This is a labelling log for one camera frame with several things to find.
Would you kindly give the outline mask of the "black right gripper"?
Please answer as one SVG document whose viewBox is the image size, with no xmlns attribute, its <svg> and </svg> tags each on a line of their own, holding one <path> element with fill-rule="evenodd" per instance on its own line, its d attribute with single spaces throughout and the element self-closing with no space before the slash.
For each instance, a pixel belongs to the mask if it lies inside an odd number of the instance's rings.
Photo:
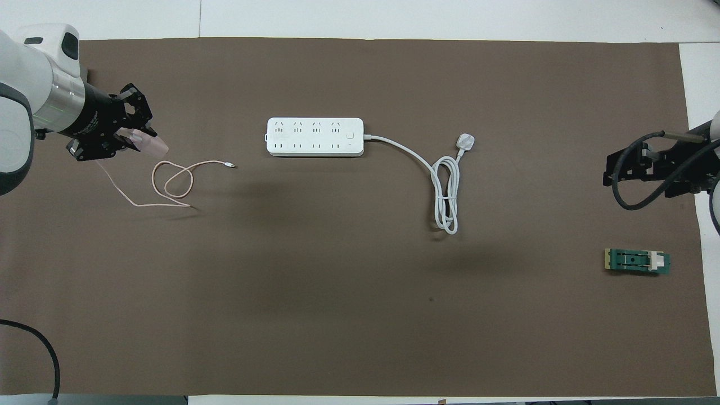
<svg viewBox="0 0 720 405">
<path fill-rule="evenodd" d="M 673 182 L 664 190 L 666 198 L 707 191 L 712 179 L 720 175 L 720 138 L 673 137 L 674 145 L 660 151 L 653 149 L 650 139 L 607 155 L 602 185 L 613 184 L 619 163 L 618 182 Z"/>
</svg>

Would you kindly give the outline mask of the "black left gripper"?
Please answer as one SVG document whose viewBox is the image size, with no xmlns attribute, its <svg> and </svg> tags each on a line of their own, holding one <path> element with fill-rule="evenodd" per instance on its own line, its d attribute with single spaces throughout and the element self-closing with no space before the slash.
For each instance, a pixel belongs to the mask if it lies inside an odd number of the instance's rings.
<svg viewBox="0 0 720 405">
<path fill-rule="evenodd" d="M 59 134 L 70 138 L 67 151 L 75 160 L 93 161 L 113 158 L 123 151 L 140 150 L 126 137 L 117 134 L 128 128 L 155 138 L 151 126 L 151 108 L 146 96 L 134 84 L 121 89 L 119 99 L 85 84 L 85 97 L 79 116 Z"/>
</svg>

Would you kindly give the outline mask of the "pink charger block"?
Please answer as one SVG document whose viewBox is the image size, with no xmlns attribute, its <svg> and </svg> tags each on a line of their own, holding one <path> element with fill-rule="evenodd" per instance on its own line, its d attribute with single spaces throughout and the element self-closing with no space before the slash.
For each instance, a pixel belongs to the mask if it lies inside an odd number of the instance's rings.
<svg viewBox="0 0 720 405">
<path fill-rule="evenodd" d="M 154 158 L 164 158 L 169 152 L 169 146 L 159 136 L 151 136 L 141 130 L 129 131 L 129 140 L 141 153 L 149 154 Z"/>
</svg>

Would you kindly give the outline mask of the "white power strip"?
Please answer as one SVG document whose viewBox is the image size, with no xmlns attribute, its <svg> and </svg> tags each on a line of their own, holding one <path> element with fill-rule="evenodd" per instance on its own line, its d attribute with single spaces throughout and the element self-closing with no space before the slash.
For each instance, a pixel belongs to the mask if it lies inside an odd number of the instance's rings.
<svg viewBox="0 0 720 405">
<path fill-rule="evenodd" d="M 365 151 L 360 118 L 273 117 L 264 135 L 268 153 L 276 157 L 353 158 Z"/>
</svg>

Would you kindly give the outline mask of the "green circuit board module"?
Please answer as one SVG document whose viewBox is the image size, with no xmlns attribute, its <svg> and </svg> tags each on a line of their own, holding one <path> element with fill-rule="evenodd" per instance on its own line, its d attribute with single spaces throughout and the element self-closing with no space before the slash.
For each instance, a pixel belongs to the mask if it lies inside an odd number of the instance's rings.
<svg viewBox="0 0 720 405">
<path fill-rule="evenodd" d="M 672 257 L 663 251 L 606 248 L 604 264 L 605 269 L 617 272 L 667 275 Z"/>
</svg>

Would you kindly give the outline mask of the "brown table mat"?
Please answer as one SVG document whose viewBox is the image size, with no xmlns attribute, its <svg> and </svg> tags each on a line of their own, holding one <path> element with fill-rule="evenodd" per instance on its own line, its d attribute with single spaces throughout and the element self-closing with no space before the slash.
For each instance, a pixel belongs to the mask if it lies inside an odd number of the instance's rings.
<svg viewBox="0 0 720 405">
<path fill-rule="evenodd" d="M 689 195 L 623 210 L 605 157 L 686 131 L 676 44 L 123 39 L 191 208 L 136 208 L 63 136 L 0 197 L 0 318 L 62 392 L 709 397 Z M 276 157 L 273 117 L 360 118 L 362 156 Z M 670 254 L 605 269 L 606 248 Z"/>
</svg>

